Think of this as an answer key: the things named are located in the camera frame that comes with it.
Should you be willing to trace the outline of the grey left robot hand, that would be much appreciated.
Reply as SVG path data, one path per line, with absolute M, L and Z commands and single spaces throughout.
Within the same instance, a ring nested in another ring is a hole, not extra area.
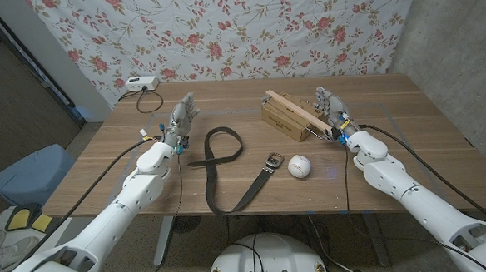
M 173 108 L 166 128 L 164 143 L 176 148 L 179 140 L 187 136 L 200 109 L 195 108 L 193 92 L 187 93 Z

